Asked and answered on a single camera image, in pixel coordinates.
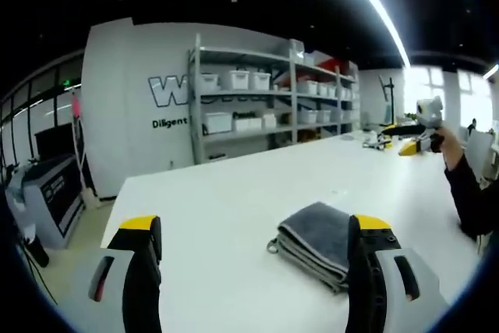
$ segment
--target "shelf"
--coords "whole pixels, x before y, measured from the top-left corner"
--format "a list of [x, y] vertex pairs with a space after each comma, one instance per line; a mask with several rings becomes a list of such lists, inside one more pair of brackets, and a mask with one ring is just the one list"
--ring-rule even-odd
[[210, 134], [203, 137], [204, 143], [225, 142], [227, 140], [240, 140], [242, 138], [250, 138], [252, 136], [266, 136], [269, 134], [291, 132], [292, 126], [278, 126], [274, 129], [260, 129], [247, 132], [227, 132]]
[[201, 47], [200, 60], [203, 64], [272, 66], [289, 70], [289, 59], [284, 56], [233, 48]]
[[337, 122], [319, 122], [316, 124], [298, 124], [297, 129], [298, 130], [304, 130], [304, 129], [314, 129], [314, 128], [326, 128], [328, 126], [338, 126]]
[[235, 97], [235, 96], [260, 96], [260, 95], [268, 95], [268, 96], [291, 96], [291, 92], [289, 91], [262, 91], [262, 90], [219, 90], [213, 91], [211, 93], [201, 94], [201, 97]]
[[338, 101], [336, 97], [321, 97], [320, 95], [303, 94], [303, 93], [297, 93], [296, 97], [305, 98], [305, 99], [314, 99], [318, 101]]
[[[337, 76], [336, 72], [332, 72], [330, 70], [321, 68], [319, 66], [308, 66], [306, 64], [299, 63], [299, 62], [296, 62], [295, 65], [296, 65], [296, 70], [298, 72], [301, 72], [301, 73], [314, 74], [314, 75], [328, 77], [328, 78], [336, 78], [336, 76]], [[340, 79], [346, 83], [354, 83], [355, 82], [355, 80], [352, 77], [343, 76], [342, 74], [340, 74]]]

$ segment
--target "ceiling light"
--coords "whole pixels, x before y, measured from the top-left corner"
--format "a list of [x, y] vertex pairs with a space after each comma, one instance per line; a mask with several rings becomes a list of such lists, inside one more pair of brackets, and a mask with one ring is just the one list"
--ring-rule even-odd
[[34, 107], [35, 105], [39, 105], [41, 102], [43, 101], [43, 99], [40, 99], [39, 101], [33, 103], [30, 108]]
[[81, 87], [81, 83], [78, 83], [78, 84], [77, 84], [77, 85], [75, 85], [75, 86], [67, 87], [66, 89], [64, 89], [64, 91], [70, 91], [70, 90], [72, 90], [72, 89], [76, 89], [76, 88], [78, 88], [78, 87]]
[[[64, 108], [69, 108], [69, 107], [72, 107], [73, 105], [63, 105], [62, 107], [57, 107], [57, 110], [60, 111], [61, 109], [64, 109]], [[45, 113], [46, 116], [49, 116], [51, 115], [52, 113], [54, 113], [54, 111], [49, 111], [47, 113]]]
[[15, 115], [14, 115], [14, 119], [19, 116], [21, 113], [23, 113], [24, 111], [26, 111], [28, 108], [23, 108], [21, 109], [19, 112], [17, 112]]
[[499, 64], [496, 64], [495, 66], [492, 67], [487, 73], [483, 75], [484, 80], [488, 80], [489, 78], [492, 77], [492, 75], [496, 74], [496, 72], [499, 70]]
[[397, 46], [398, 53], [400, 54], [405, 67], [409, 68], [411, 66], [409, 57], [407, 56], [407, 52], [405, 52], [404, 44], [402, 43], [402, 40], [398, 35], [398, 31], [395, 28], [393, 22], [391, 21], [391, 18], [388, 15], [387, 10], [383, 7], [383, 4], [381, 3], [380, 0], [369, 0], [369, 2], [374, 7], [378, 15], [380, 15], [381, 19], [384, 22], [384, 25], [387, 27], [388, 31], [390, 32], [390, 35], [393, 38], [395, 45]]

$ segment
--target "person's hand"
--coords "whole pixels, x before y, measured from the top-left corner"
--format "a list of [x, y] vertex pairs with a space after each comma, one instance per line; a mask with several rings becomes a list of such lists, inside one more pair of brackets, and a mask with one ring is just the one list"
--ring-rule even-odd
[[455, 149], [456, 147], [461, 149], [461, 144], [459, 143], [458, 138], [449, 128], [442, 126], [441, 128], [437, 129], [435, 133], [441, 135], [444, 138], [444, 142], [442, 142], [440, 147], [442, 152]]
[[448, 170], [451, 171], [457, 166], [464, 154], [461, 144], [455, 134], [444, 126], [435, 133], [444, 138], [444, 142], [442, 142], [440, 149], [442, 154], [444, 154], [445, 164], [447, 165]]

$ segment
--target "person's arm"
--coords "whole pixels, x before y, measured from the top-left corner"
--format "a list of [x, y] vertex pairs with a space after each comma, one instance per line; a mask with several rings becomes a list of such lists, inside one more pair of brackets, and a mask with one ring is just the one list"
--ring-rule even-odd
[[440, 128], [437, 133], [444, 136], [441, 151], [447, 165], [445, 175], [451, 184], [462, 231], [469, 236], [487, 234], [499, 223], [499, 208], [496, 207], [499, 183], [495, 181], [481, 190], [455, 135], [446, 128]]

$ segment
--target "metal shelving unit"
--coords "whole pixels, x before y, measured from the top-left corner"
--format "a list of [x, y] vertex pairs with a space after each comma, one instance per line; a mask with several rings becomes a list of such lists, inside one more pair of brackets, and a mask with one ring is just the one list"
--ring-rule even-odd
[[[331, 97], [321, 97], [319, 95], [308, 95], [298, 93], [296, 90], [297, 74], [306, 74], [317, 78], [327, 78], [335, 82], [338, 97], [342, 97], [342, 88], [344, 86], [356, 83], [356, 79], [350, 76], [343, 76], [337, 68], [335, 72], [328, 71], [318, 66], [308, 66], [301, 62], [295, 62], [293, 58], [285, 56], [272, 55], [257, 51], [248, 51], [234, 48], [208, 47], [201, 45], [201, 38], [196, 36], [196, 45], [194, 49], [188, 52], [187, 73], [189, 81], [189, 116], [191, 121], [191, 137], [193, 141], [196, 163], [207, 162], [205, 146], [213, 143], [229, 142], [231, 140], [241, 140], [255, 136], [272, 137], [277, 133], [291, 133], [291, 144], [298, 143], [298, 132], [304, 129], [336, 129], [338, 134], [342, 132], [342, 126], [350, 122], [342, 122], [340, 112], [336, 111], [338, 117], [335, 121], [317, 124], [298, 124], [298, 109], [307, 108], [301, 100], [312, 101], [317, 109], [322, 104], [335, 106], [338, 109], [349, 106], [351, 101], [340, 101]], [[224, 66], [251, 66], [272, 74], [271, 87], [273, 79], [277, 76], [274, 73], [289, 73], [290, 88], [284, 90], [220, 90], [215, 92], [203, 93], [200, 87], [201, 65], [224, 65]], [[262, 129], [247, 132], [228, 132], [203, 135], [203, 98], [216, 99], [224, 97], [262, 97], [268, 108], [274, 108], [274, 101], [279, 100], [290, 107], [291, 123], [278, 125], [275, 129]]]
[[250, 138], [252, 136], [267, 136], [269, 134], [277, 134], [284, 132], [291, 132], [291, 126], [278, 126], [274, 129], [262, 129], [257, 131], [247, 131], [247, 132], [227, 132], [227, 133], [216, 133], [203, 136], [203, 143], [215, 143], [224, 142], [226, 140], [241, 140], [243, 138]]

